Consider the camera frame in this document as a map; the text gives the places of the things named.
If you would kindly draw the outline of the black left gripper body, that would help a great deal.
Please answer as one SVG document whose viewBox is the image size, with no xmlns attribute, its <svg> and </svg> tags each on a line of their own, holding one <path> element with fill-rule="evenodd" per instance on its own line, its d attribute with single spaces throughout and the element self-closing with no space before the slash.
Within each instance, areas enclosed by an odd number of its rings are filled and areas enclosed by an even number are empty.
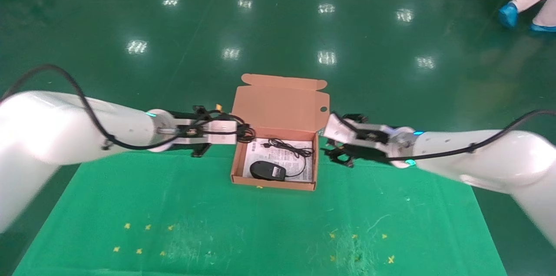
<svg viewBox="0 0 556 276">
<path fill-rule="evenodd" d="M 174 144 L 210 143 L 203 133 L 205 121 L 194 121 L 193 113 L 171 112 L 172 125 L 176 129 L 169 138 Z"/>
</svg>

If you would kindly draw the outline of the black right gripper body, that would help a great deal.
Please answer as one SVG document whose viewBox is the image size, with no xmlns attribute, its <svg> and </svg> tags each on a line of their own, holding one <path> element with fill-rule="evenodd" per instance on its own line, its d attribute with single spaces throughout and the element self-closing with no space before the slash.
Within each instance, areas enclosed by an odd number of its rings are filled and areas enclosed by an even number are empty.
<svg viewBox="0 0 556 276">
<path fill-rule="evenodd" d="M 394 129 L 346 129 L 351 143 L 345 144 L 345 154 L 352 159 L 385 160 L 387 144 Z"/>
</svg>

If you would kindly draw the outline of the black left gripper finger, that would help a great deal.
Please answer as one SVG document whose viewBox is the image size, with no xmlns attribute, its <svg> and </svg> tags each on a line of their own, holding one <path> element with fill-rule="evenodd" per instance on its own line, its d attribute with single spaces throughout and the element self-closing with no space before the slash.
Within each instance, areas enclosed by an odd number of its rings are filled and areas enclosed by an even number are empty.
<svg viewBox="0 0 556 276">
<path fill-rule="evenodd" d="M 194 121 L 211 121 L 218 116 L 218 110 L 208 110 L 205 106 L 194 105 L 192 119 Z"/>
<path fill-rule="evenodd" d="M 201 158 L 211 148 L 212 143 L 195 143 L 190 145 L 191 157 Z"/>
</svg>

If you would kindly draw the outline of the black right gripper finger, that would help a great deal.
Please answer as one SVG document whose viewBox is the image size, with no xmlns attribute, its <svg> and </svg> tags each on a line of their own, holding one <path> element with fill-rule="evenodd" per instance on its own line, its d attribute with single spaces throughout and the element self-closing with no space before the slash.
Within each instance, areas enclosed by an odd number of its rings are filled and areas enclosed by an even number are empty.
<svg viewBox="0 0 556 276">
<path fill-rule="evenodd" d="M 347 168 L 354 167 L 356 155 L 354 151 L 346 149 L 344 146 L 326 145 L 321 147 L 324 155 L 329 158 L 332 163 L 336 163 Z"/>
<path fill-rule="evenodd" d="M 369 119 L 367 116 L 365 116 L 364 114 L 360 114 L 360 113 L 348 113 L 348 114 L 344 114 L 342 116 L 342 118 L 351 123 L 352 125 L 354 125 L 355 123 L 368 123 Z"/>
</svg>

